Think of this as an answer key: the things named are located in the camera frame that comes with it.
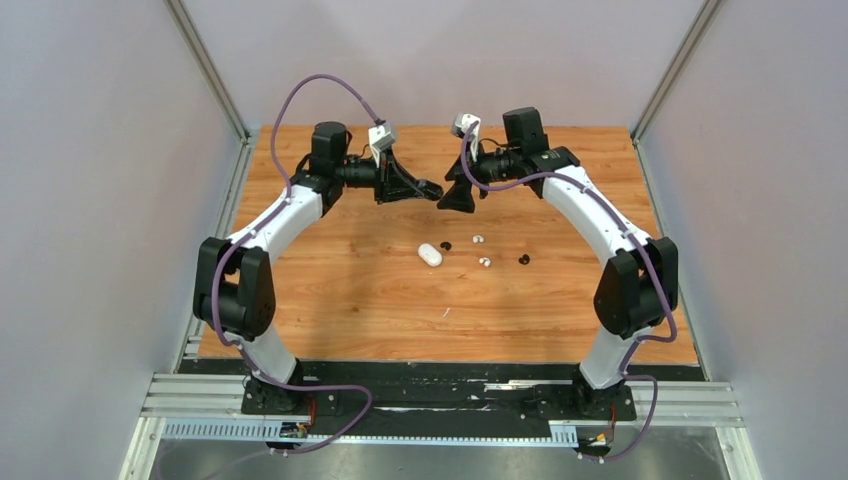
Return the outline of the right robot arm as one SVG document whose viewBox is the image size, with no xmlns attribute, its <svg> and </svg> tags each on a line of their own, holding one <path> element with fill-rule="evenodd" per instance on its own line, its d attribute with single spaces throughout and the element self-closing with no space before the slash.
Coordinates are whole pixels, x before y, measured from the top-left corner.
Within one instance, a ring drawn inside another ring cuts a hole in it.
<svg viewBox="0 0 848 480">
<path fill-rule="evenodd" d="M 653 330 L 672 319 L 678 301 L 678 249 L 629 221 L 590 179 L 579 158 L 552 146 L 534 107 L 502 116 L 506 141 L 494 151 L 481 147 L 479 117 L 460 113 L 451 127 L 460 154 L 446 173 L 451 186 L 438 201 L 442 210 L 472 213 L 476 196 L 520 185 L 559 211 L 597 257 L 601 271 L 593 297 L 600 327 L 579 363 L 567 396 L 584 417 L 605 413 L 623 392 L 627 367 L 638 345 L 656 340 Z"/>
</svg>

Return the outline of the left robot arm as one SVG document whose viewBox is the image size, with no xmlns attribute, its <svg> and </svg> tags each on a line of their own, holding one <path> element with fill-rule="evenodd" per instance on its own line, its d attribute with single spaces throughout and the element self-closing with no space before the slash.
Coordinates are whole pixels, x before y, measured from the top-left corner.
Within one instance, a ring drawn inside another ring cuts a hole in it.
<svg viewBox="0 0 848 480">
<path fill-rule="evenodd" d="M 248 409 L 293 413 L 309 391 L 300 360 L 272 325 L 272 267 L 292 241 L 323 218 L 347 188 L 372 190 L 378 204 L 438 201 L 443 195 L 441 186 L 414 178 L 399 164 L 392 150 L 396 135 L 388 123 L 377 123 L 368 135 L 371 154 L 364 157 L 350 153 L 353 135 L 344 124 L 316 124 L 310 150 L 280 196 L 241 230 L 201 243 L 193 314 L 243 356 L 250 370 L 243 402 Z"/>
</svg>

